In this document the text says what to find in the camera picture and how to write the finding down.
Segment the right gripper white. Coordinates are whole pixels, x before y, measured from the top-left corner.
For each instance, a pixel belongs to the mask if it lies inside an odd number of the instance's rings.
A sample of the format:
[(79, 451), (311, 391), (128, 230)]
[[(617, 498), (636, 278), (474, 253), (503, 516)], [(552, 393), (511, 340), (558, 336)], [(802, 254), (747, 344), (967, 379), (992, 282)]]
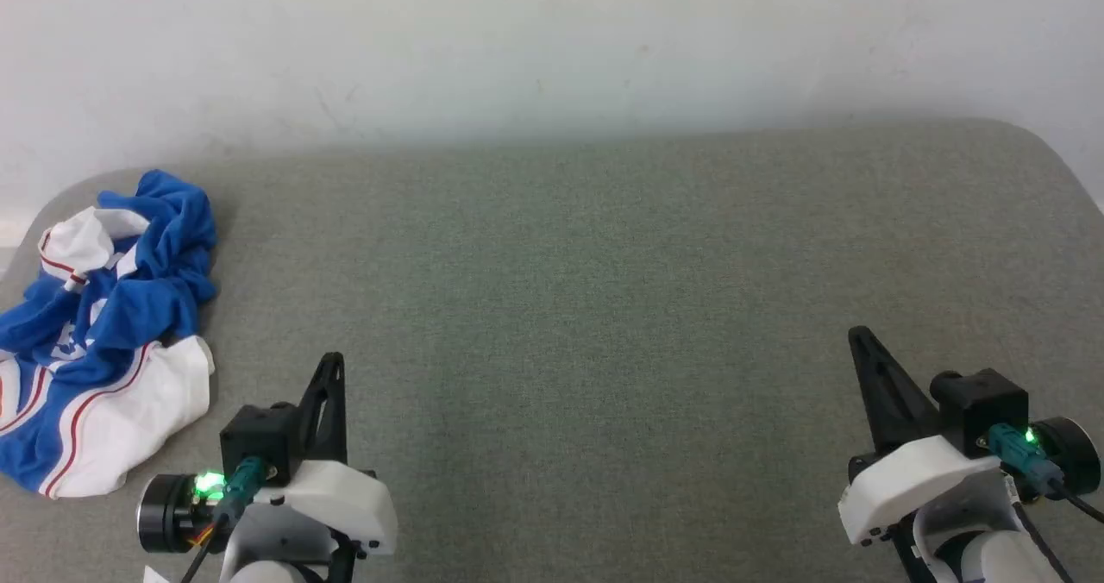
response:
[(871, 328), (856, 325), (849, 344), (873, 451), (888, 456), (843, 489), (838, 513), (848, 543), (859, 545), (873, 530), (887, 531), (907, 515), (915, 516), (906, 524), (907, 536), (920, 548), (937, 548), (975, 531), (1004, 532), (999, 458), (990, 454), (972, 460), (934, 436), (941, 430), (934, 403)]

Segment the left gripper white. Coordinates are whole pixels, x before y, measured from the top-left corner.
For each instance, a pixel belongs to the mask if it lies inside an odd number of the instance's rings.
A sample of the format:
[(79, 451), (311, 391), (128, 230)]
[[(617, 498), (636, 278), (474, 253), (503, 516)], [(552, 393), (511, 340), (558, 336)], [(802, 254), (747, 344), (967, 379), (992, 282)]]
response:
[(285, 487), (261, 489), (251, 504), (251, 552), (268, 560), (327, 560), (338, 532), (370, 556), (399, 548), (389, 488), (347, 465), (346, 360), (325, 354), (299, 404), (302, 462)]

